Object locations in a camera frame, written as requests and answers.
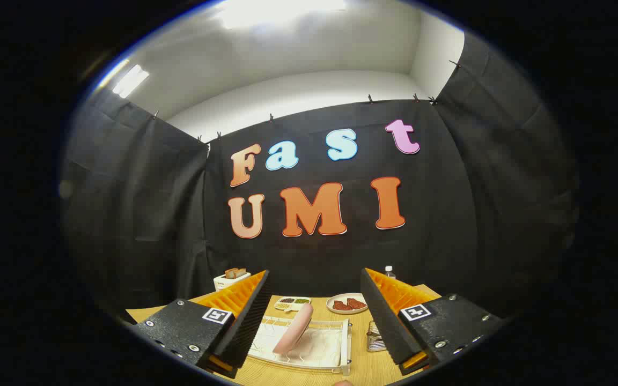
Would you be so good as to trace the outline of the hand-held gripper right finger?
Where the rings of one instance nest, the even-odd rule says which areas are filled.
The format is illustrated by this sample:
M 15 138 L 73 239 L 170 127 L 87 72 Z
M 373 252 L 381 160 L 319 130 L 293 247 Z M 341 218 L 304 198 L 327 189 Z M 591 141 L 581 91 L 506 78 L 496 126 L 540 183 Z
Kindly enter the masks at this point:
M 361 271 L 360 290 L 402 375 L 446 364 L 505 324 L 461 295 L 432 296 L 369 268 Z

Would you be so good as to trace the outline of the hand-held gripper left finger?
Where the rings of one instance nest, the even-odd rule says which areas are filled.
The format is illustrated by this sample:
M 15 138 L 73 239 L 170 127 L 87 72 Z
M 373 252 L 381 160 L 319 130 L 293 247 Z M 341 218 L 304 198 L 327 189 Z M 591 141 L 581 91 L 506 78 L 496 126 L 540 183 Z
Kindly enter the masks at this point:
M 269 278 L 264 270 L 201 300 L 172 301 L 131 330 L 187 367 L 235 378 L 267 310 Z

